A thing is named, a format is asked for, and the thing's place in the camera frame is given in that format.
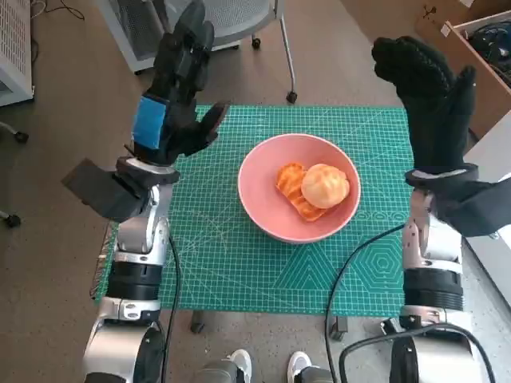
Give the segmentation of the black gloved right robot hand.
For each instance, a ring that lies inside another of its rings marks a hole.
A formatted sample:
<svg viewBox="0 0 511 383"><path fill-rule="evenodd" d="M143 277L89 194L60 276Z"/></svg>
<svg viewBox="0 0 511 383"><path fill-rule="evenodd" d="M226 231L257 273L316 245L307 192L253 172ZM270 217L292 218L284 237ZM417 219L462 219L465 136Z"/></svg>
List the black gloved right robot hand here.
<svg viewBox="0 0 511 383"><path fill-rule="evenodd" d="M437 175L467 168L475 68L454 74L443 54L410 36L377 38L371 55L376 75L394 85L406 110L414 169Z"/></svg>

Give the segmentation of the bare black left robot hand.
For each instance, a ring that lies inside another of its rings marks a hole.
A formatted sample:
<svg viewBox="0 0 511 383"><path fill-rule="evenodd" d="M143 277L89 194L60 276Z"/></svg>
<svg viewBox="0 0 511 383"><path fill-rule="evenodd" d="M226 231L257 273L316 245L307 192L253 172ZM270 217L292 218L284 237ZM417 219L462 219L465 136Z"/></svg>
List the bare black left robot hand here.
<svg viewBox="0 0 511 383"><path fill-rule="evenodd" d="M197 120L196 94L208 77L215 37L205 5L192 1L171 33L163 34L153 64L153 82L139 102L132 130L133 155L145 163L172 165L178 156L208 147L229 109L215 103Z"/></svg>

